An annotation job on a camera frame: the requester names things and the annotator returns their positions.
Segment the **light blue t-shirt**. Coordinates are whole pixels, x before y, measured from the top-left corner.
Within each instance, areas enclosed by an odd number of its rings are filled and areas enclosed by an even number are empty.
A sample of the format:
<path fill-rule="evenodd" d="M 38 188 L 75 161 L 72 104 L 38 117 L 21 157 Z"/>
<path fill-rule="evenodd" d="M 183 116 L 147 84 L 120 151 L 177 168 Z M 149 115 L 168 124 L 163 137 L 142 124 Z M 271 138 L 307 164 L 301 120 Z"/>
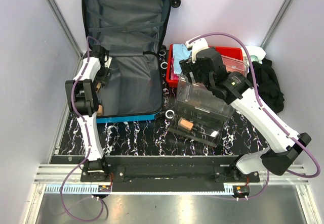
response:
<path fill-rule="evenodd" d="M 172 48 L 172 54 L 173 54 L 173 72 L 176 75 L 180 75 L 182 70 L 180 67 L 180 61 L 186 60 L 191 57 L 191 51 L 187 50 L 187 47 L 185 44 L 173 44 Z"/>

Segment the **beige foundation bottle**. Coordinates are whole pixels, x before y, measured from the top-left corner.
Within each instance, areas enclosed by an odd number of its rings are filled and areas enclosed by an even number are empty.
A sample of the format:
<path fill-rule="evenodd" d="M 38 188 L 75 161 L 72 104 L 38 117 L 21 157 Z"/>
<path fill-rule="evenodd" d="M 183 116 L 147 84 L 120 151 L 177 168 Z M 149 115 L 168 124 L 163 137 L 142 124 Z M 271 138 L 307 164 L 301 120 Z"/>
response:
<path fill-rule="evenodd" d="M 193 124 L 193 122 L 191 122 L 183 117 L 179 118 L 177 126 L 179 128 L 181 128 L 182 130 L 186 130 L 188 132 L 198 131 L 198 128 Z"/>

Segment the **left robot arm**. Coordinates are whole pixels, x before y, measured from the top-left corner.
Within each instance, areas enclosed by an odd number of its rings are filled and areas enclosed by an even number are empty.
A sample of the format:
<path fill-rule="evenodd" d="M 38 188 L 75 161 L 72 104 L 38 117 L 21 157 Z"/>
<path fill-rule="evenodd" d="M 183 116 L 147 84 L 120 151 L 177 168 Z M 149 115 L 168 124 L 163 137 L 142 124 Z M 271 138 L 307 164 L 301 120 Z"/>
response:
<path fill-rule="evenodd" d="M 105 85 L 111 60 L 109 51 L 104 47 L 92 46 L 79 72 L 72 80 L 65 82 L 69 110 L 76 115 L 83 136 L 86 150 L 85 160 L 82 161 L 84 170 L 100 182 L 109 177 L 109 169 L 105 164 L 97 129 L 97 113 L 102 112 L 97 92 Z"/>

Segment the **blue hard-shell suitcase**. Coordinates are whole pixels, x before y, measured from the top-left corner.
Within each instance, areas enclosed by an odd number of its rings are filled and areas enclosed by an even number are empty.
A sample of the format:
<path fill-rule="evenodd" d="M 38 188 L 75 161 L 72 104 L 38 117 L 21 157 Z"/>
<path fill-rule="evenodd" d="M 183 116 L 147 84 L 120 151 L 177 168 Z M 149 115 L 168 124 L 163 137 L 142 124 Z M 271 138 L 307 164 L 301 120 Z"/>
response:
<path fill-rule="evenodd" d="M 159 52 L 170 11 L 181 0 L 82 0 L 86 36 L 112 58 L 110 76 L 99 90 L 98 123 L 157 118 L 163 106 Z"/>

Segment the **magenta cloth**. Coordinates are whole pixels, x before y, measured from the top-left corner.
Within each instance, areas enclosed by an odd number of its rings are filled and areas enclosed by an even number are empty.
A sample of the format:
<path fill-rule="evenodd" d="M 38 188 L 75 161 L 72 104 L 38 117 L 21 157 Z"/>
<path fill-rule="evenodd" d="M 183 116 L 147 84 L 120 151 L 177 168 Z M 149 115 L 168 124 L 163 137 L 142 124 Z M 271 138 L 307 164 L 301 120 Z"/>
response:
<path fill-rule="evenodd" d="M 170 80 L 176 80 L 178 81 L 179 79 L 179 75 L 181 73 L 181 68 L 179 65 L 179 61 L 174 59 L 174 56 L 171 55 L 170 59 L 169 59 L 169 66 L 170 66 Z"/>

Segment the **clear plastic container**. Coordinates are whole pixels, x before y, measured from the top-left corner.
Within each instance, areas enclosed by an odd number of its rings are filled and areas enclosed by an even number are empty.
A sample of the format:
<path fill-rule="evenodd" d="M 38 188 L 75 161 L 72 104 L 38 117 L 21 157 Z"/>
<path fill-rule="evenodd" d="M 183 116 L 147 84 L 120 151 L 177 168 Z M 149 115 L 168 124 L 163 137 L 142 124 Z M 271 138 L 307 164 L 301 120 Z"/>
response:
<path fill-rule="evenodd" d="M 215 147 L 234 108 L 216 98 L 202 83 L 195 82 L 192 73 L 191 77 L 192 84 L 187 84 L 184 75 L 180 74 L 175 108 L 166 112 L 166 118 L 170 121 L 169 132 Z M 198 131 L 188 132 L 179 128 L 177 123 L 180 117 L 193 122 Z"/>

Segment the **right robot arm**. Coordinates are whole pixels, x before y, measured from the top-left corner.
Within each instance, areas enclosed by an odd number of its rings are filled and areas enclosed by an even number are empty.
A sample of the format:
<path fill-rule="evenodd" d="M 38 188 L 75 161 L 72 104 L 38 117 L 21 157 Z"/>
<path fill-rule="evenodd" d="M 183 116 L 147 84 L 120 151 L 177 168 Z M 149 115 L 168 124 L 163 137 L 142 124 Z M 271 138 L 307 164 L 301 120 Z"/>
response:
<path fill-rule="evenodd" d="M 195 58 L 180 61 L 188 83 L 202 83 L 216 98 L 239 111 L 265 138 L 268 148 L 244 154 L 230 168 L 230 176 L 241 182 L 248 174 L 268 170 L 283 175 L 311 142 L 307 133 L 298 133 L 286 125 L 261 99 L 252 83 L 240 72 L 228 72 L 215 48 L 199 51 Z"/>

